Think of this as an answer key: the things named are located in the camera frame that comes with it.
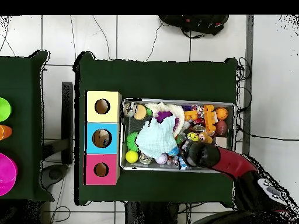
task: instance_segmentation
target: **yellow box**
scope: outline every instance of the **yellow box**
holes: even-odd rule
[[[87,91],[87,122],[119,123],[121,94],[110,91]],[[106,113],[102,108],[108,106]]]

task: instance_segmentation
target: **orange ball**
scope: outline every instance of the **orange ball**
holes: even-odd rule
[[[223,107],[219,107],[216,109],[216,115],[219,120],[224,120],[228,116],[228,111]]]

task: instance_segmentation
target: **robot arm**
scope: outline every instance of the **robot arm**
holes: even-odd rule
[[[204,142],[184,141],[180,147],[188,166],[213,169],[234,181],[238,210],[287,212],[280,191],[247,158]]]

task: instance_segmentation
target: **shape sorter box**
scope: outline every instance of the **shape sorter box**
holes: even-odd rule
[[[109,133],[109,144],[105,148],[98,148],[92,142],[93,134],[97,130],[106,130]],[[87,154],[119,154],[119,123],[87,123]]]
[[[119,123],[121,94],[109,91],[87,91],[87,122]],[[99,100],[106,101],[107,113],[99,114],[96,111],[96,103]]]
[[[96,175],[95,169],[99,163],[106,166],[106,175],[100,177]],[[120,175],[119,156],[118,155],[87,155],[85,184],[115,186]]]

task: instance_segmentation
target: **pink bowl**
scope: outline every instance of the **pink bowl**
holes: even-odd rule
[[[0,196],[8,193],[16,182],[18,167],[7,156],[0,153]]]

